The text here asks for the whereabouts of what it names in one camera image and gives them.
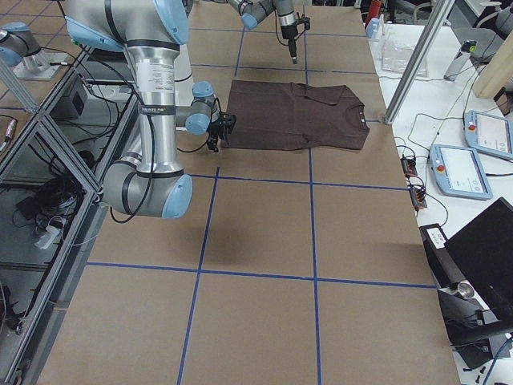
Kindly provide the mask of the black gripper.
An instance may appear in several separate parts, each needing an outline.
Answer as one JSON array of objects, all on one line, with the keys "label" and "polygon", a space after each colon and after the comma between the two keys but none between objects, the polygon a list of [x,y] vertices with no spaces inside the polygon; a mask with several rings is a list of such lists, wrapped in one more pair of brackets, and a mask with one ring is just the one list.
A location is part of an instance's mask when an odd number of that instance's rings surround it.
[{"label": "black gripper", "polygon": [[296,40],[299,38],[300,33],[298,27],[303,26],[304,31],[310,29],[310,18],[302,15],[283,15],[280,16],[280,28],[282,38],[287,42],[292,63],[297,64],[297,44]]},{"label": "black gripper", "polygon": [[208,139],[206,141],[209,150],[218,152],[218,141],[223,140],[229,143],[228,136],[232,133],[236,124],[236,116],[221,112],[216,121],[208,126]]}]

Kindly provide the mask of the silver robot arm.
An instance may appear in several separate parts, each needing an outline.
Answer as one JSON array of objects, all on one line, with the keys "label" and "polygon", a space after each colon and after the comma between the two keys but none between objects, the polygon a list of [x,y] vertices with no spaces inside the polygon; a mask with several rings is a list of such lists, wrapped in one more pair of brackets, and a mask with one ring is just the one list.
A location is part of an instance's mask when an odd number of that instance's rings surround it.
[{"label": "silver robot arm", "polygon": [[176,129],[207,134],[207,146],[232,132],[234,115],[220,109],[206,81],[192,86],[192,102],[176,105],[175,61],[189,38],[181,1],[70,1],[67,30],[77,43],[121,52],[139,101],[139,138],[107,170],[106,202],[121,213],[182,217],[192,199],[192,178],[178,161]]},{"label": "silver robot arm", "polygon": [[297,40],[310,29],[310,18],[299,15],[289,0],[245,1],[228,0],[228,4],[238,13],[244,27],[254,30],[269,15],[275,16],[275,27],[280,27],[282,46],[287,46],[293,64],[297,64]]}]

